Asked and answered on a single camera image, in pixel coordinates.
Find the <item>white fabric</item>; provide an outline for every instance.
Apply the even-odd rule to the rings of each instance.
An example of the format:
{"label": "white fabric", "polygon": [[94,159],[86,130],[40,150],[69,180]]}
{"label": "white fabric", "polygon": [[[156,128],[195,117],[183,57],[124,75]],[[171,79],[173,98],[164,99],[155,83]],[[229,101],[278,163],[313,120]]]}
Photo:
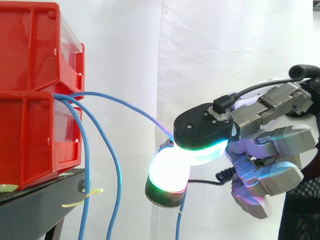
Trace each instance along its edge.
{"label": "white fabric", "polygon": [[[311,0],[164,0],[158,64],[157,119],[171,131],[182,112],[259,81],[288,77],[309,64]],[[156,144],[166,137],[156,130]],[[191,168],[215,180],[226,157]],[[272,215],[258,220],[225,186],[190,184],[180,240],[275,240],[285,195],[270,197]],[[152,206],[151,240],[175,239],[178,210]]]}

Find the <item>black cable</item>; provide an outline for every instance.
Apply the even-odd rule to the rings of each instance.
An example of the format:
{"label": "black cable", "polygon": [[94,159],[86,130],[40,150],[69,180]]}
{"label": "black cable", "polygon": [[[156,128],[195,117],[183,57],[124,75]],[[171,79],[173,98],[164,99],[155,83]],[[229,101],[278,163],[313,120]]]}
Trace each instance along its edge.
{"label": "black cable", "polygon": [[235,100],[238,100],[240,97],[242,97],[243,95],[246,95],[254,90],[257,89],[261,89],[264,87],[268,87],[268,86],[272,86],[272,85],[278,85],[278,84],[286,84],[286,83],[296,83],[296,82],[300,82],[302,81],[303,78],[294,78],[294,79],[283,79],[283,80],[275,80],[275,81],[267,81],[267,82],[263,82],[251,87],[248,87],[236,94],[231,94],[230,96],[233,97]]}
{"label": "black cable", "polygon": [[218,172],[215,175],[215,178],[219,181],[208,181],[208,180],[198,180],[198,179],[190,179],[188,180],[188,183],[192,184],[211,184],[211,185],[216,185],[216,186],[222,186],[225,183],[229,182],[232,180],[233,175],[236,173],[235,167],[230,167],[228,169],[225,169],[221,172]]}
{"label": "black cable", "polygon": [[217,181],[208,181],[208,180],[198,180],[198,179],[189,179],[188,184],[211,184],[211,185],[217,185],[221,186],[224,183],[217,182]]}
{"label": "black cable", "polygon": [[251,87],[248,87],[245,90],[242,90],[234,95],[231,95],[234,99],[239,99],[241,96],[246,95],[247,93],[250,93],[254,90],[261,89],[264,87],[277,85],[277,84],[286,84],[286,83],[296,83],[300,82],[303,79],[307,78],[317,78],[320,75],[320,67],[314,66],[314,65],[294,65],[289,69],[289,77],[290,79],[283,79],[283,80],[275,80],[275,81],[269,81],[260,83]]}
{"label": "black cable", "polygon": [[213,101],[213,110],[218,114],[224,114],[227,109],[232,107],[235,102],[239,100],[240,97],[257,89],[278,84],[296,83],[302,81],[303,79],[318,78],[320,77],[320,67],[304,64],[294,65],[289,70],[289,77],[290,79],[268,81],[248,87],[238,93],[218,97]]}

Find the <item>blue cable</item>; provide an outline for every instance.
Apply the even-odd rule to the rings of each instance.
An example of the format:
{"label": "blue cable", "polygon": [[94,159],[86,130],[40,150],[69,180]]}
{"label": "blue cable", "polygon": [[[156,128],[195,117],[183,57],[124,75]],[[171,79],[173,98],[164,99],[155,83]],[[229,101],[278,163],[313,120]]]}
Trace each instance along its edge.
{"label": "blue cable", "polygon": [[83,92],[77,92],[77,93],[73,93],[73,94],[70,94],[69,96],[72,97],[72,98],[75,98],[75,97],[80,97],[80,96],[87,96],[87,95],[90,95],[90,96],[97,96],[97,97],[102,97],[102,98],[105,98],[105,99],[109,99],[111,101],[114,101],[114,102],[117,102],[119,104],[122,104],[130,109],[132,109],[133,111],[136,111],[137,113],[145,116],[147,119],[151,120],[155,125],[157,125],[162,131],[164,131],[165,134],[167,134],[167,136],[172,140],[174,141],[174,136],[164,127],[160,124],[160,122],[158,122],[156,119],[154,119],[151,115],[149,115],[148,113],[146,113],[145,111],[142,111],[141,109],[131,105],[130,103],[127,103],[121,99],[118,99],[114,96],[110,96],[110,95],[107,95],[107,94],[104,94],[104,93],[100,93],[100,92],[95,92],[95,91],[83,91]]}
{"label": "blue cable", "polygon": [[[69,109],[71,114],[74,117],[74,120],[78,124],[78,127],[80,129],[82,138],[83,138],[83,145],[84,145],[84,158],[85,158],[85,169],[84,169],[84,175],[85,175],[85,180],[84,180],[84,194],[87,195],[90,193],[90,152],[89,152],[89,141],[88,141],[88,136],[85,131],[85,128],[78,117],[75,109],[71,106],[71,104],[63,100],[63,98],[60,99],[62,103]],[[84,205],[83,205],[83,212],[82,212],[82,218],[81,218],[81,224],[80,224],[80,231],[79,231],[79,237],[78,240],[83,240],[85,237],[85,229],[86,229],[86,222],[87,222],[87,217],[88,217],[88,211],[89,211],[89,197],[84,199]]]}
{"label": "blue cable", "polygon": [[116,175],[117,175],[117,193],[116,193],[116,200],[115,200],[115,206],[113,209],[113,213],[112,213],[112,217],[109,223],[109,227],[108,227],[108,231],[107,231],[107,235],[106,235],[106,239],[110,240],[111,239],[111,233],[112,233],[112,229],[117,217],[117,213],[119,210],[119,205],[120,205],[120,200],[121,200],[121,193],[122,193],[122,174],[121,174],[121,168],[120,168],[120,164],[118,161],[118,158],[116,156],[116,153],[110,143],[110,141],[108,140],[104,130],[102,129],[102,127],[100,126],[98,120],[95,118],[95,116],[93,116],[93,114],[83,105],[81,104],[79,101],[75,100],[74,98],[67,96],[67,95],[62,95],[62,94],[54,94],[54,98],[61,100],[64,99],[68,100],[70,102],[72,102],[73,104],[77,105],[79,108],[81,108],[88,116],[89,118],[93,121],[94,125],[96,126],[96,128],[98,129],[99,133],[101,134],[101,137],[103,138],[105,144],[107,145],[113,161],[114,161],[114,165],[115,165],[115,169],[116,169]]}
{"label": "blue cable", "polygon": [[181,205],[180,205],[180,209],[179,209],[178,219],[176,221],[175,240],[179,240],[180,222],[181,222],[182,212],[184,211],[186,196],[187,196],[187,188],[184,191],[184,195],[183,195],[183,198],[182,198],[182,201],[181,201]]}

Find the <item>red plastic drawer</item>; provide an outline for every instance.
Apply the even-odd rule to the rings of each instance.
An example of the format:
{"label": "red plastic drawer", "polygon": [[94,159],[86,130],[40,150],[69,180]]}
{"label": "red plastic drawer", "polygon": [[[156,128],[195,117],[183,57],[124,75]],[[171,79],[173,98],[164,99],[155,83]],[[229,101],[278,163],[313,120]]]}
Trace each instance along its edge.
{"label": "red plastic drawer", "polygon": [[61,104],[49,92],[0,92],[0,185],[28,188],[81,163],[80,130]]}
{"label": "red plastic drawer", "polygon": [[53,2],[0,1],[0,91],[84,90],[85,47]]}

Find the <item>robot finger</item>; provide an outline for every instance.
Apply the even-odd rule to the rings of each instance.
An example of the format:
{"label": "robot finger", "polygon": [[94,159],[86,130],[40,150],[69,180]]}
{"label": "robot finger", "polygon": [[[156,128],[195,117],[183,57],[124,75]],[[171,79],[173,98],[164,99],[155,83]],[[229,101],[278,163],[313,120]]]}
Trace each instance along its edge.
{"label": "robot finger", "polygon": [[254,197],[285,193],[295,188],[304,177],[289,161],[274,159],[270,165],[257,167],[246,153],[228,152],[228,155],[237,175]]}
{"label": "robot finger", "polygon": [[230,142],[228,152],[247,153],[258,159],[304,153],[315,147],[318,139],[307,125],[286,126],[273,131],[260,129],[239,141]]}
{"label": "robot finger", "polygon": [[271,206],[266,196],[253,196],[243,184],[237,173],[233,175],[231,195],[235,202],[247,213],[258,219],[271,215]]}

